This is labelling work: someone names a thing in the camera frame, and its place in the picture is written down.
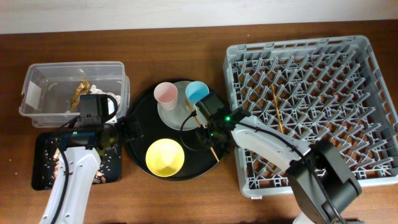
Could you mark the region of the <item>food scraps and rice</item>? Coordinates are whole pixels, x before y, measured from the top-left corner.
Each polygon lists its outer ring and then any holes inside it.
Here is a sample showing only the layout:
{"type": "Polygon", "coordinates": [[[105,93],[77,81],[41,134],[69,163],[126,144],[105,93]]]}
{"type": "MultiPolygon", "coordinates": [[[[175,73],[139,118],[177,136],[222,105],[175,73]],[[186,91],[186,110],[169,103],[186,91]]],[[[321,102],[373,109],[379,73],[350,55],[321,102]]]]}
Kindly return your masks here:
{"type": "MultiPolygon", "coordinates": [[[[44,173],[42,180],[46,189],[51,189],[58,174],[60,152],[54,147],[50,146],[44,150],[44,173]]],[[[93,183],[105,184],[111,183],[119,179],[119,168],[121,162],[121,155],[117,149],[110,149],[106,151],[102,157],[99,169],[96,172],[93,183]]]]}

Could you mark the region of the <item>light grey plate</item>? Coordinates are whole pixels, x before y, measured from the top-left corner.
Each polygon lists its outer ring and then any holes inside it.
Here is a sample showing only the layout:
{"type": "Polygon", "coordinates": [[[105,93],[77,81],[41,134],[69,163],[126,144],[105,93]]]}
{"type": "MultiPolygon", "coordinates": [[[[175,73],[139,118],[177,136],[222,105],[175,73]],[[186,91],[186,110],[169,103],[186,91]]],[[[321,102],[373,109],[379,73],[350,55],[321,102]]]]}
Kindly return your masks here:
{"type": "Polygon", "coordinates": [[[195,104],[193,101],[189,100],[185,94],[185,89],[190,84],[191,81],[179,81],[175,82],[174,85],[178,90],[177,97],[177,106],[173,110],[165,110],[160,104],[157,104],[157,111],[160,119],[170,128],[175,129],[177,131],[180,130],[180,127],[183,121],[190,115],[191,111],[186,104],[186,100],[188,101],[191,109],[195,109],[195,104]]]}

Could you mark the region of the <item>blue cup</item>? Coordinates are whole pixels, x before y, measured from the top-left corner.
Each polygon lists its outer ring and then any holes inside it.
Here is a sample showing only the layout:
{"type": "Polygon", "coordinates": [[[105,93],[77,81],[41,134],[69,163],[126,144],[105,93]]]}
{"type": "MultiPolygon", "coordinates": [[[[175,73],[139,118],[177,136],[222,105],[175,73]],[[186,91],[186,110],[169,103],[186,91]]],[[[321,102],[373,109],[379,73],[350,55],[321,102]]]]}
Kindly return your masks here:
{"type": "Polygon", "coordinates": [[[189,83],[185,89],[186,97],[194,103],[199,102],[209,93],[210,89],[208,88],[208,86],[205,83],[199,81],[189,83]]]}

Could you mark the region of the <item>grey dishwasher rack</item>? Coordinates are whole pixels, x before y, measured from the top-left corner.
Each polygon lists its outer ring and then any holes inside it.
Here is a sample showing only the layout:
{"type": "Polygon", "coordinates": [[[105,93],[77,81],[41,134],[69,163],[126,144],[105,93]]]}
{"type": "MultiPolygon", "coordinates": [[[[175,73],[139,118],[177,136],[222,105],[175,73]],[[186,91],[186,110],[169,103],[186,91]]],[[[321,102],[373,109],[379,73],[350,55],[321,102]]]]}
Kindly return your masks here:
{"type": "Polygon", "coordinates": [[[339,150],[362,187],[397,183],[397,110],[363,35],[232,45],[223,64],[231,109],[339,150]]]}

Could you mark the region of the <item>pink cup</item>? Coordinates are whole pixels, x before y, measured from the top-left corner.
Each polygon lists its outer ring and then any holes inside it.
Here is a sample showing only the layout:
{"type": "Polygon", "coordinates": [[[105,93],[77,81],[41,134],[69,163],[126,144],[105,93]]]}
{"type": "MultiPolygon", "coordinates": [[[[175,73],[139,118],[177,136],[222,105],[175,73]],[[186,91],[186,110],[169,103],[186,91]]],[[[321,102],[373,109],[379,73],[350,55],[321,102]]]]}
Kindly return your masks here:
{"type": "Polygon", "coordinates": [[[178,103],[178,89],[170,82],[162,82],[154,89],[154,98],[164,110],[173,110],[178,103]]]}

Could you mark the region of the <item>white napkin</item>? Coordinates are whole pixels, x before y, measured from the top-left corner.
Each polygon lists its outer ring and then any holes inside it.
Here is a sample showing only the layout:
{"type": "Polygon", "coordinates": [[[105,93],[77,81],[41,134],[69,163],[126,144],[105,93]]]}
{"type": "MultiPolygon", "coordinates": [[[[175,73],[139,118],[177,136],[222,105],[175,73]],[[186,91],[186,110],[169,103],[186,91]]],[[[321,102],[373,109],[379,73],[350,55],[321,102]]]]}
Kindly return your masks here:
{"type": "Polygon", "coordinates": [[[91,94],[106,94],[112,96],[118,105],[120,105],[121,102],[121,96],[120,95],[115,95],[114,93],[111,92],[104,92],[103,90],[99,89],[96,87],[96,85],[92,85],[90,88],[90,93],[91,94]]]}

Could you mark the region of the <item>gold foil wrapper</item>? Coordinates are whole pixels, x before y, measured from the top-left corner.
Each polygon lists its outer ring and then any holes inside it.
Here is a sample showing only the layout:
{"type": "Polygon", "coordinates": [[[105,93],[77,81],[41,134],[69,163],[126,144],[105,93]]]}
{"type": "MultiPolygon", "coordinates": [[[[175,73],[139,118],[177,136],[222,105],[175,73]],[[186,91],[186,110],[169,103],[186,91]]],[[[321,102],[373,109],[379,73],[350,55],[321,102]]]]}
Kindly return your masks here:
{"type": "Polygon", "coordinates": [[[80,96],[89,92],[91,86],[87,78],[83,78],[80,84],[77,86],[73,96],[70,98],[70,109],[69,111],[72,113],[75,111],[77,106],[80,103],[80,96]]]}

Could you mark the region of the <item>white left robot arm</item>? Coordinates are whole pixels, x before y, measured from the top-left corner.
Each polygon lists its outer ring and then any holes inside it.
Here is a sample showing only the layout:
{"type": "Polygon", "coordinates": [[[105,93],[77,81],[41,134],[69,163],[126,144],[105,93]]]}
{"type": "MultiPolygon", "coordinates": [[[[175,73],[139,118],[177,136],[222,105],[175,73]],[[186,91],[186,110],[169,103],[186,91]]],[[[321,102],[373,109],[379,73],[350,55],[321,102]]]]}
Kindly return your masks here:
{"type": "Polygon", "coordinates": [[[143,136],[136,116],[113,124],[102,117],[76,116],[61,125],[47,141],[60,152],[58,174],[41,223],[83,223],[92,182],[103,158],[143,136]]]}

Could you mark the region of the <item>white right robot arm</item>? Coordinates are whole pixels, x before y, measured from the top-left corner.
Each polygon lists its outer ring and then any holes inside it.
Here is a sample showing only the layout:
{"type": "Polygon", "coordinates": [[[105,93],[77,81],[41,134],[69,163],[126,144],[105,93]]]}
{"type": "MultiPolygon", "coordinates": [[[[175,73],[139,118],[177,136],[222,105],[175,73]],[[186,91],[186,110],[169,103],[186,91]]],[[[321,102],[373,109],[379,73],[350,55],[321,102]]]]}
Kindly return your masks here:
{"type": "Polygon", "coordinates": [[[196,112],[210,131],[223,130],[238,147],[255,152],[284,172],[301,209],[294,223],[345,223],[341,213],[361,195],[362,188],[330,141],[294,139],[242,108],[232,112],[197,108],[196,112]]]}

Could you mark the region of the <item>clear plastic bin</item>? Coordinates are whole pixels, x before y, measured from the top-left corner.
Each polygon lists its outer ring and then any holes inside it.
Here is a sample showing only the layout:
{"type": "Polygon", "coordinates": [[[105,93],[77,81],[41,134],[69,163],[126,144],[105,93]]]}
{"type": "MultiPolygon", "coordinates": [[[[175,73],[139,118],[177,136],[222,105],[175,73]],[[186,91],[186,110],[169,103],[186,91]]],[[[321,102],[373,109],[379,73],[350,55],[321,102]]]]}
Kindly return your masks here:
{"type": "Polygon", "coordinates": [[[32,119],[36,128],[56,128],[80,114],[70,112],[70,98],[83,78],[104,92],[121,96],[113,118],[126,115],[130,104],[130,83],[122,62],[37,63],[29,67],[24,80],[19,113],[32,119]]]}

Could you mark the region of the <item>yellow bowl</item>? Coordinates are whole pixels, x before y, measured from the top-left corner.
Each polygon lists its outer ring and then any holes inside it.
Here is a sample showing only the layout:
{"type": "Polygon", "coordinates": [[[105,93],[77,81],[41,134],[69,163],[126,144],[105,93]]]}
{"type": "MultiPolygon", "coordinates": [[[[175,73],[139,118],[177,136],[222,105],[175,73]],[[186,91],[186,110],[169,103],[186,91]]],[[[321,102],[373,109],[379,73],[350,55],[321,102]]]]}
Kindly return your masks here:
{"type": "Polygon", "coordinates": [[[183,147],[173,139],[159,139],[146,152],[147,168],[157,177],[176,174],[185,162],[183,147]]]}

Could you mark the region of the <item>black rectangular tray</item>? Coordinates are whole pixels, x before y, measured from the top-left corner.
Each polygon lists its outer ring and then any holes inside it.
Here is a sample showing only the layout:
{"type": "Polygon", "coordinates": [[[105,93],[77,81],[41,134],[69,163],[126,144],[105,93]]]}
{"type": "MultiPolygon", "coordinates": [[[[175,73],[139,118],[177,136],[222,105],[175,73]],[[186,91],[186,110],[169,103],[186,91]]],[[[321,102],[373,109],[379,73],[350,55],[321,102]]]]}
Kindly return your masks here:
{"type": "MultiPolygon", "coordinates": [[[[47,190],[44,187],[44,182],[42,180],[42,174],[44,173],[44,150],[48,149],[50,146],[56,147],[55,144],[47,143],[51,136],[51,132],[47,133],[42,133],[39,134],[36,138],[35,142],[35,154],[34,154],[34,165],[33,165],[33,171],[32,171],[32,188],[34,190],[47,190]]],[[[121,146],[116,146],[113,149],[117,149],[122,156],[122,147],[121,146]]],[[[119,179],[122,176],[122,159],[120,162],[120,168],[119,168],[119,179]]]]}

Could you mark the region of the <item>round black tray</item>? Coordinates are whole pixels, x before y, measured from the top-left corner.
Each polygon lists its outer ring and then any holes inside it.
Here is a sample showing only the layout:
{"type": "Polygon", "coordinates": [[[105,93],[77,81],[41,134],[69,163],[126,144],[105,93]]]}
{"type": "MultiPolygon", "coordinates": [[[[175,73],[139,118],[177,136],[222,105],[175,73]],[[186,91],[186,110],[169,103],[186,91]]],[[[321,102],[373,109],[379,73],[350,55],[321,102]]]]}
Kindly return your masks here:
{"type": "Polygon", "coordinates": [[[154,98],[154,90],[157,84],[147,87],[130,104],[127,117],[137,118],[142,130],[142,137],[130,140],[125,144],[130,158],[144,172],[155,176],[146,165],[146,153],[149,146],[160,139],[172,139],[182,144],[185,161],[182,168],[174,175],[165,177],[169,181],[185,181],[199,177],[218,165],[213,152],[210,149],[199,151],[201,143],[197,138],[195,129],[180,132],[167,126],[160,118],[157,111],[157,101],[154,98]]]}

